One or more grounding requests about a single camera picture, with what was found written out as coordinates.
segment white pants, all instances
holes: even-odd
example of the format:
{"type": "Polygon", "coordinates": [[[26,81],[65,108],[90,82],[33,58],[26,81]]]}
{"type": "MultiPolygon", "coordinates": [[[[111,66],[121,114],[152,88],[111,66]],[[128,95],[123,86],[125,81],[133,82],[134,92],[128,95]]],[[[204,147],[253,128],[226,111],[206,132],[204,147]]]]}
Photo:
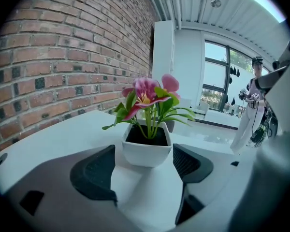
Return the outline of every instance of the white pants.
{"type": "Polygon", "coordinates": [[[240,148],[242,148],[248,143],[250,137],[259,127],[263,114],[264,110],[257,111],[256,109],[250,108],[249,106],[246,107],[246,110],[242,115],[241,123],[236,131],[236,135],[230,146],[230,148],[233,150],[235,154],[238,153],[240,148]]]}

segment square pot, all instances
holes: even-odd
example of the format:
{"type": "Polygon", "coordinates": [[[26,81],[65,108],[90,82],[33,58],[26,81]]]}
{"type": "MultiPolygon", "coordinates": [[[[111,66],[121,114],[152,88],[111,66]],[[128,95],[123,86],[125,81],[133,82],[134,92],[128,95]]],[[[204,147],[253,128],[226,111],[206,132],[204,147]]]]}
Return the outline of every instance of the square pot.
{"type": "MultiPolygon", "coordinates": [[[[140,125],[146,125],[146,121],[144,119],[138,120],[138,122],[140,125]]],[[[122,137],[122,151],[127,161],[132,165],[150,168],[155,168],[161,165],[168,157],[172,148],[172,142],[166,124],[162,122],[159,124],[159,127],[162,128],[165,133],[167,146],[144,145],[126,142],[132,126],[133,124],[129,124],[122,137]]]]}

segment man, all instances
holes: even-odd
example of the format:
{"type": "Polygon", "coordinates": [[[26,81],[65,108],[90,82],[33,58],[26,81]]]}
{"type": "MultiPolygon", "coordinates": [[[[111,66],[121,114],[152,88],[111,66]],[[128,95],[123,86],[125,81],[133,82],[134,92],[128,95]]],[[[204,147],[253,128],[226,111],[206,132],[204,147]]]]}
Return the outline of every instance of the man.
{"type": "Polygon", "coordinates": [[[261,57],[252,59],[255,77],[250,81],[249,94],[241,93],[239,95],[240,99],[245,99],[248,104],[230,146],[235,154],[238,154],[239,150],[248,143],[250,137],[259,127],[264,114],[264,98],[255,84],[255,80],[262,75],[262,61],[261,57]]]}

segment black rubber pad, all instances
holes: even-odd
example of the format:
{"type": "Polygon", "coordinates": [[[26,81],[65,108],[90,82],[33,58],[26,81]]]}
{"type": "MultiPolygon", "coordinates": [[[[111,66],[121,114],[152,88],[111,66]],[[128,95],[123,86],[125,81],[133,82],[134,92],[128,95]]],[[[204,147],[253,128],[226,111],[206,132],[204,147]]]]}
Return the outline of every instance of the black rubber pad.
{"type": "Polygon", "coordinates": [[[28,213],[34,216],[42,198],[44,196],[43,192],[40,191],[29,191],[20,201],[20,206],[23,207],[28,213]]]}
{"type": "Polygon", "coordinates": [[[211,160],[178,144],[173,144],[173,165],[184,184],[199,183],[214,169],[211,160]]]}
{"type": "Polygon", "coordinates": [[[76,163],[70,172],[72,185],[81,194],[92,200],[113,200],[111,177],[115,168],[115,146],[110,145],[98,153],[76,163]]]}

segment pink flower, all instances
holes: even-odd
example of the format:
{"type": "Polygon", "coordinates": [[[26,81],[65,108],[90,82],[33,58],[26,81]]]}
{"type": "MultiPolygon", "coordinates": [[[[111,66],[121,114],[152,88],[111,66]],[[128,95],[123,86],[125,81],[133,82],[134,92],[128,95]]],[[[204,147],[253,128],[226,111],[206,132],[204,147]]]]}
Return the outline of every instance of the pink flower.
{"type": "MultiPolygon", "coordinates": [[[[161,97],[157,98],[155,93],[155,87],[159,87],[159,83],[156,80],[150,78],[137,78],[133,86],[135,87],[136,93],[136,103],[129,111],[128,115],[123,119],[123,121],[129,120],[136,115],[136,113],[142,109],[149,107],[157,102],[164,102],[171,97],[161,97]]],[[[128,95],[134,88],[126,88],[122,91],[123,96],[128,95]]]]}
{"type": "Polygon", "coordinates": [[[162,76],[163,89],[167,92],[174,94],[178,99],[180,99],[179,94],[176,93],[179,89],[179,82],[170,74],[164,74],[162,76]]]}

